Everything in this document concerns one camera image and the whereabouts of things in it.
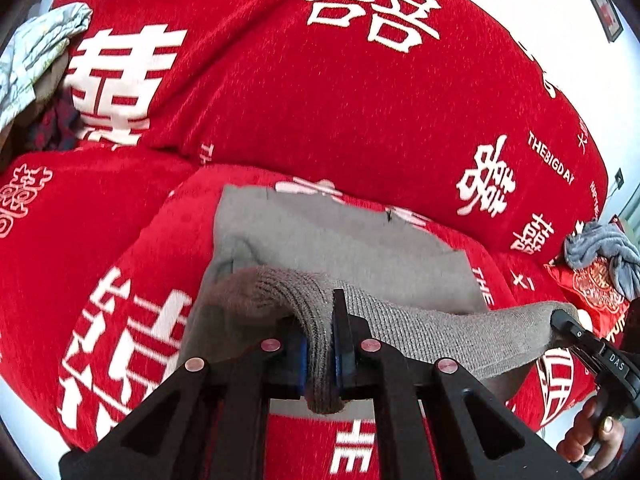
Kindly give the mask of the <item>person's right hand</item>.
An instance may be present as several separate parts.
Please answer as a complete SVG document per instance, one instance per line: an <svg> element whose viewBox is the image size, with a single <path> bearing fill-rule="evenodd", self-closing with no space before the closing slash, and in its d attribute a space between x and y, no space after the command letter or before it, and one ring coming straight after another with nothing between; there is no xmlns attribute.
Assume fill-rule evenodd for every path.
<svg viewBox="0 0 640 480"><path fill-rule="evenodd" d="M569 463L582 460L587 454L587 445L594 440L591 419L597 407L597 399L589 399L574 418L573 426L556 446L556 452ZM623 424L611 416L603 419L598 428L597 439L601 442L599 451L582 471L582 478L591 479L605 471L616 461L625 437Z"/></svg>

